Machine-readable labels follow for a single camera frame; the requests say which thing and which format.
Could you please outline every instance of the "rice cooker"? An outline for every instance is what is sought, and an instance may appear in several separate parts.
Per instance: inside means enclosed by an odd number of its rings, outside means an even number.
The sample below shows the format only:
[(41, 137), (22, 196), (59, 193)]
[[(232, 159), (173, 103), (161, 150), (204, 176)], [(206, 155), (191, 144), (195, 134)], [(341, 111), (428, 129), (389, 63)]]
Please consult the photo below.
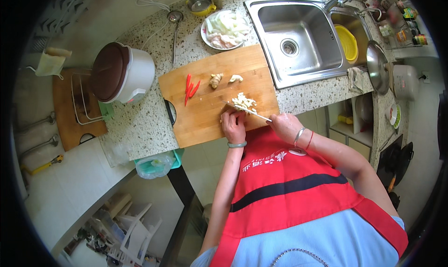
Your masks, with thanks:
[(93, 63), (91, 90), (103, 103), (137, 102), (151, 87), (154, 69), (148, 52), (118, 42), (109, 43)]
[(418, 74), (415, 67), (394, 65), (393, 90), (397, 100), (415, 101), (418, 97)]

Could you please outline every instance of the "red apron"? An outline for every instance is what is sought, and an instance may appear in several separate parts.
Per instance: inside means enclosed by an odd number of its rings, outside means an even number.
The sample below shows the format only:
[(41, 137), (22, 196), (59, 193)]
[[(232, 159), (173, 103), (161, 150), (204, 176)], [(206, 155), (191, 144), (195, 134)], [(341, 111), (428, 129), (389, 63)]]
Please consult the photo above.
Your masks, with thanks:
[(248, 132), (246, 140), (232, 206), (210, 267), (229, 267), (244, 237), (350, 208), (401, 257), (408, 245), (406, 232), (373, 201), (358, 194), (323, 158), (285, 143), (269, 126)]

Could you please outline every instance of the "yellow pot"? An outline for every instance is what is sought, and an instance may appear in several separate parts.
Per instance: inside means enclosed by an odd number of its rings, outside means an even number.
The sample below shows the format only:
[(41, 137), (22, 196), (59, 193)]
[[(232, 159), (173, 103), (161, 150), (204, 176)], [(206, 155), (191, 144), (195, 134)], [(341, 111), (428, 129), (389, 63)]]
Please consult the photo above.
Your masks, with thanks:
[(206, 16), (216, 10), (216, 6), (211, 0), (188, 0), (185, 3), (188, 10), (196, 16)]

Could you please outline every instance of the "red chili pepper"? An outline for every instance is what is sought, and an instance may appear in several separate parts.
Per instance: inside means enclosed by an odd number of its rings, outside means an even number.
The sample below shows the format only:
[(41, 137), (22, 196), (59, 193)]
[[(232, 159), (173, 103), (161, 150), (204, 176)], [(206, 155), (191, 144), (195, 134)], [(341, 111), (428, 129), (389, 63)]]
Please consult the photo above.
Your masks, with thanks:
[(190, 85), (190, 80), (191, 80), (191, 74), (188, 74), (187, 75), (187, 87), (185, 87), (185, 94), (187, 94), (188, 86)]
[(188, 95), (190, 95), (190, 91), (193, 89), (194, 83), (190, 82), (190, 86), (187, 89), (187, 95), (185, 95), (185, 107), (187, 107)]
[(190, 92), (190, 98), (193, 97), (193, 95), (196, 93), (200, 83), (201, 81), (199, 81), (198, 84), (194, 87), (194, 89)]

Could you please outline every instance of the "light blue shirt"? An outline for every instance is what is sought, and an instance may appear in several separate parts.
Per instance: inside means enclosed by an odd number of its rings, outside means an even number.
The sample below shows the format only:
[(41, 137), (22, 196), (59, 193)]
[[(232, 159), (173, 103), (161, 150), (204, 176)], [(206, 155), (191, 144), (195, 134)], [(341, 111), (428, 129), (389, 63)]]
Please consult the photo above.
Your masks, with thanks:
[[(399, 217), (392, 217), (403, 229)], [(191, 267), (208, 267), (217, 247), (205, 251)], [(393, 267), (398, 253), (368, 222), (352, 209), (315, 219), (287, 229), (241, 239), (233, 267), (268, 267), (288, 249), (305, 249), (316, 254), (331, 267)], [(313, 256), (291, 251), (276, 263), (279, 267), (321, 267)]]

